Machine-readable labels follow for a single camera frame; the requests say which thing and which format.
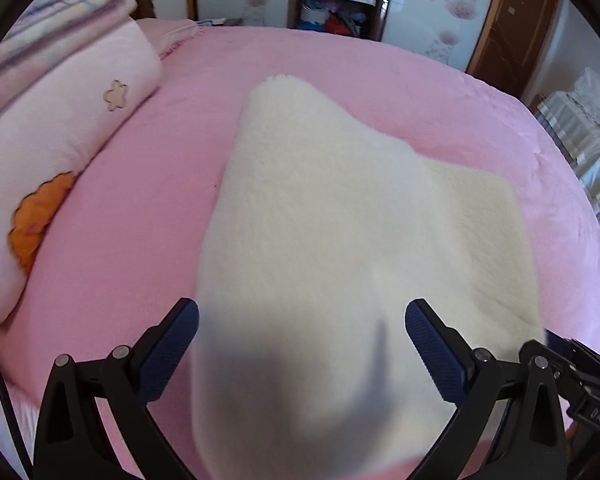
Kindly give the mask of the white fluffy knit cardigan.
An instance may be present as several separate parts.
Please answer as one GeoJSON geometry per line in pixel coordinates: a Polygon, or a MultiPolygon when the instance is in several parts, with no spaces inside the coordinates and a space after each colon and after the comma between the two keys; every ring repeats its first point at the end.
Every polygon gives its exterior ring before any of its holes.
{"type": "Polygon", "coordinates": [[[451,418],[404,326],[430,304],[513,360],[543,335],[512,186],[367,127],[307,82],[247,96],[202,243],[193,434],[215,479],[344,479],[451,418]]]}

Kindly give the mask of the pink bed cover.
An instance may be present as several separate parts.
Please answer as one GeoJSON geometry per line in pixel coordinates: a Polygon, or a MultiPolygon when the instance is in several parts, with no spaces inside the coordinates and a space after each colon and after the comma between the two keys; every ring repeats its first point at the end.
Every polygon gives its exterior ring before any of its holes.
{"type": "MultiPolygon", "coordinates": [[[[200,325],[202,243],[239,117],[248,94],[279,75],[419,155],[505,179],[531,244],[537,340],[551,330],[600,352],[600,226],[558,147],[517,99],[418,54],[290,29],[201,28],[159,60],[156,90],[78,175],[0,323],[1,370],[38,413],[61,354],[82,362],[134,346],[181,298],[196,302],[200,325]]],[[[194,339],[148,410],[184,464],[215,479],[193,434],[194,339]]]]}

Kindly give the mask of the grey lace covered furniture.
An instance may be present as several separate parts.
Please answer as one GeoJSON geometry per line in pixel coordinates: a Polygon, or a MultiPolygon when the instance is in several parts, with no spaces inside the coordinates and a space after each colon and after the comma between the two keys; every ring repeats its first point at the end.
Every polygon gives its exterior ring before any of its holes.
{"type": "Polygon", "coordinates": [[[584,187],[600,224],[600,74],[585,68],[568,90],[540,99],[534,116],[584,187]]]}

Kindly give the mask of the pink rolled quilt orange flower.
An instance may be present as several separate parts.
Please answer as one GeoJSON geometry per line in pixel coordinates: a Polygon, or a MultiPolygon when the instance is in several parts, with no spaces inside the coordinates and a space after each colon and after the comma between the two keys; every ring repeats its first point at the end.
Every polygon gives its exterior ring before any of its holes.
{"type": "Polygon", "coordinates": [[[154,92],[158,54],[129,20],[70,55],[0,115],[0,323],[45,231],[88,166],[154,92]]]}

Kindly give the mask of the brown wooden door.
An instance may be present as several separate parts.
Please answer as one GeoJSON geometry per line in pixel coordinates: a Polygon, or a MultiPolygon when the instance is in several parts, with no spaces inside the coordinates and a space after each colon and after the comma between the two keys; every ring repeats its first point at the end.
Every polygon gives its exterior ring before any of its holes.
{"type": "Polygon", "coordinates": [[[527,87],[558,0],[491,0],[467,73],[519,98],[527,87]]]}

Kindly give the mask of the folded floral pastel blanket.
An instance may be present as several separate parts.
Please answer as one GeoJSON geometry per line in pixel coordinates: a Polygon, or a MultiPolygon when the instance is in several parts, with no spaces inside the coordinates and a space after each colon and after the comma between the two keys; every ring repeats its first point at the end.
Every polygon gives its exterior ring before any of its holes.
{"type": "Polygon", "coordinates": [[[34,0],[0,43],[0,113],[77,50],[125,22],[135,0],[34,0]]]}

